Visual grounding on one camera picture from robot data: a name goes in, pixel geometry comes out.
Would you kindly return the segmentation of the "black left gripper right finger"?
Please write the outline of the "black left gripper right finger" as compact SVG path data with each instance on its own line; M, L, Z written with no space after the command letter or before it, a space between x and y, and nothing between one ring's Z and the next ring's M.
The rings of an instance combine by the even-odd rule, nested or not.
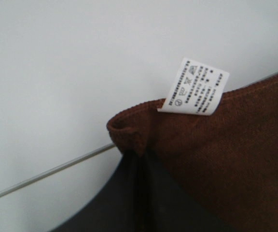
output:
M146 216L152 232L233 231L189 196L154 152L143 155L142 167L147 190Z

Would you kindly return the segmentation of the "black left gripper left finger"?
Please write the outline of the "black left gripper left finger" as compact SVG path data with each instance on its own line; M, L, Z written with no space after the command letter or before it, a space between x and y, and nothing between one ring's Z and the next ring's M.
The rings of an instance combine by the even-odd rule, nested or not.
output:
M54 232L139 232L138 156L127 151L101 191Z

